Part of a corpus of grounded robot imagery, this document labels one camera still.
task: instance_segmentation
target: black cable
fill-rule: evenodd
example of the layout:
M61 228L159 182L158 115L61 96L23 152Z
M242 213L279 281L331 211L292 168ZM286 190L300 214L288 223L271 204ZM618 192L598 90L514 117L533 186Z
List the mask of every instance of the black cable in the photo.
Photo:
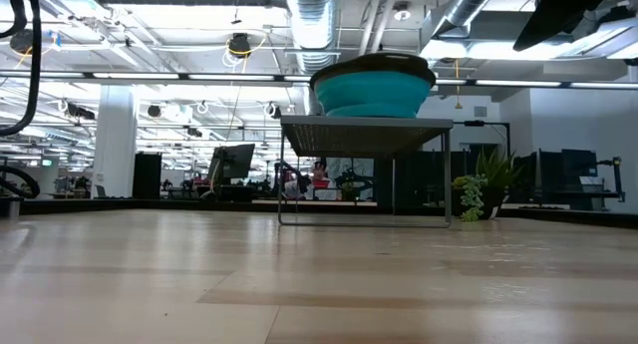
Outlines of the black cable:
M13 185L10 181L0 176L0 186L7 188L9 191L12 191L20 196L25 198L35 198L40 194L40 186L38 183L26 172L23 172L18 169L10 168L7 166L0 166L0 172L6 172L10 174L14 174L21 178L28 187L31 188L31 192L24 191L17 186Z
M11 8L13 9L13 25L9 30L0 34L0 38L9 37L24 30L27 27L27 15L24 11L23 0L9 0L11 2Z
M29 0L33 12L33 45L31 47L31 81L29 84L29 98L27 110L14 126L0 129L0 137L11 136L19 133L31 124L38 107L38 92L40 90L40 64L42 62L42 22L40 20L40 3L38 0Z

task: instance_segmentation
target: table top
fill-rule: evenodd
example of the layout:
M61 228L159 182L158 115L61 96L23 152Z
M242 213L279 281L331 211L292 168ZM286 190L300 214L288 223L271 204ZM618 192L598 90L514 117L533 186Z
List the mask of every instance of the table top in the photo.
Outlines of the table top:
M283 116L281 129L299 157L386 158L417 150L452 120Z

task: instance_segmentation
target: metal table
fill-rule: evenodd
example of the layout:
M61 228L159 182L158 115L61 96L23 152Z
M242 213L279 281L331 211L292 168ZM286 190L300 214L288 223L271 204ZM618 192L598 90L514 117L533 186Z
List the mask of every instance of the metal table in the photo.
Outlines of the metal table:
M395 156L417 150L438 136L443 137L446 226L452 224L452 175L450 131L452 120L333 118L325 116L282 116L280 168L283 169L284 143L287 138L297 157L392 159L392 208L395 212ZM283 175L279 177L278 219L281 217ZM312 225L333 225L312 223Z

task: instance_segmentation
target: wooden floor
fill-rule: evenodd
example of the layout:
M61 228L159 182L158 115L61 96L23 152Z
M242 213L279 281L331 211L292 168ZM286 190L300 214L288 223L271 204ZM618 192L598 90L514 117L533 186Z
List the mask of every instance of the wooden floor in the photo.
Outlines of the wooden floor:
M0 222L7 344L638 343L638 231L279 227L128 210Z

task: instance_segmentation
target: white column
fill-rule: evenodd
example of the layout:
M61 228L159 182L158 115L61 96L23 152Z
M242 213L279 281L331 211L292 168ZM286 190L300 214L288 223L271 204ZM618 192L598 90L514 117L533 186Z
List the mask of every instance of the white column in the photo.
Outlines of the white column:
M40 180L38 180L41 196L50 197L48 194L56 192L55 180L60 175L59 163L59 157L42 156Z
M132 86L102 86L96 156L93 167L93 197L96 185L107 196L129 197L133 193L139 105Z

